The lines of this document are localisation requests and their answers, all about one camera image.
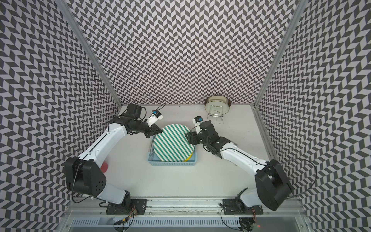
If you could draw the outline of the green striped plate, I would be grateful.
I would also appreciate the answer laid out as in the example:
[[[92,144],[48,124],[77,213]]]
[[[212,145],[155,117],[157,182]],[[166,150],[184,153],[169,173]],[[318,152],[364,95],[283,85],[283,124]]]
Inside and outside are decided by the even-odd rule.
[[[161,161],[184,161],[195,147],[190,145],[185,135],[190,129],[182,124],[171,124],[163,128],[154,140],[154,152]]]

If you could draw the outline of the yellow striped plate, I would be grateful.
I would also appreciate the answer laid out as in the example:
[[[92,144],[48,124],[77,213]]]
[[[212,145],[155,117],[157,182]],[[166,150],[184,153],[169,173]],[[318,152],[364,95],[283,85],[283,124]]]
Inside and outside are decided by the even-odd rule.
[[[191,155],[188,158],[186,158],[183,162],[189,161],[192,158],[193,154],[194,154],[194,152],[192,152]]]

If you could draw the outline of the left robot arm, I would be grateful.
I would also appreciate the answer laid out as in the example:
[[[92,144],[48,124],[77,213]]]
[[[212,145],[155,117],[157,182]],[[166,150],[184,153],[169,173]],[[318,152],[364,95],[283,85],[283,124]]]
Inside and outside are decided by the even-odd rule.
[[[123,208],[131,206],[130,193],[107,182],[101,167],[111,150],[127,134],[143,133],[146,138],[162,133],[156,125],[163,118],[161,105],[149,118],[141,117],[144,107],[130,103],[126,110],[109,121],[103,134],[83,153],[64,163],[67,189]]]

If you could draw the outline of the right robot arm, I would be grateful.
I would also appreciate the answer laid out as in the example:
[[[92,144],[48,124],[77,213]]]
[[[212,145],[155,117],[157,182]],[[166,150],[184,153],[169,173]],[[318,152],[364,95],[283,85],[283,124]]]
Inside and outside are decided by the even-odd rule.
[[[206,151],[237,165],[255,179],[253,188],[247,187],[235,197],[238,210],[243,212],[264,205],[276,211],[292,193],[293,186],[280,162],[266,161],[243,151],[231,140],[219,136],[210,120],[197,116],[193,123],[194,128],[185,136],[189,144],[203,145]]]

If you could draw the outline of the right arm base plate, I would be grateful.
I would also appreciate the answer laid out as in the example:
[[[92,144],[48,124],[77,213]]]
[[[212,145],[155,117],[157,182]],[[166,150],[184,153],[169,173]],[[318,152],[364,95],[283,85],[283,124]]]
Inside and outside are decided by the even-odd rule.
[[[253,208],[246,207],[242,201],[235,198],[223,199],[219,204],[223,209],[225,215],[263,215],[261,206],[254,206]]]

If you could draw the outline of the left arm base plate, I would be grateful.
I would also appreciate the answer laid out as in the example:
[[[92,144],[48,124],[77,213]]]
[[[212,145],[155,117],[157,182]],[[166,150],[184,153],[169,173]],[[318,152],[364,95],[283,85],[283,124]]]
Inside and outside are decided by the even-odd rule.
[[[146,198],[134,198],[119,205],[109,203],[105,213],[107,215],[127,215],[133,211],[137,215],[144,215],[147,203]]]

